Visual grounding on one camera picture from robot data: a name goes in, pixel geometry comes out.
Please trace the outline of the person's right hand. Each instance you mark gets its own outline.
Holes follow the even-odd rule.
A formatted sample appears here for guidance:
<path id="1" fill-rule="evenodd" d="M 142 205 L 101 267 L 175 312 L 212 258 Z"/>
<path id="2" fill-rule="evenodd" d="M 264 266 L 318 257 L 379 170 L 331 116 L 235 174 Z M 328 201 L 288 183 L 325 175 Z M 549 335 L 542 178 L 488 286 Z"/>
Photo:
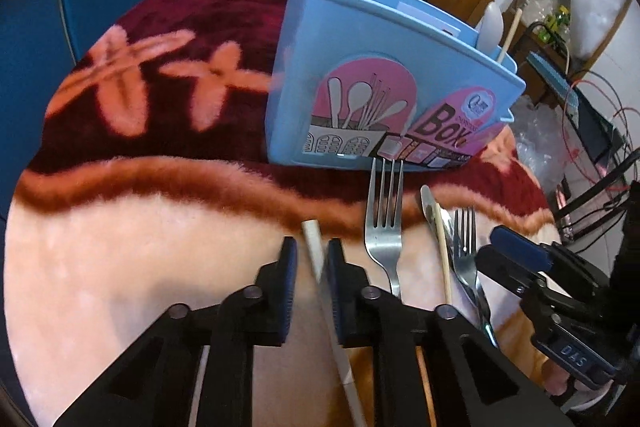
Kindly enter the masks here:
<path id="1" fill-rule="evenodd" d="M 567 391 L 570 374 L 551 360 L 544 361 L 541 366 L 541 378 L 544 390 L 550 395 L 562 395 Z M 605 384 L 598 390 L 592 390 L 580 381 L 575 381 L 576 399 L 571 411 L 582 412 L 597 404 L 610 390 L 612 383 Z"/>

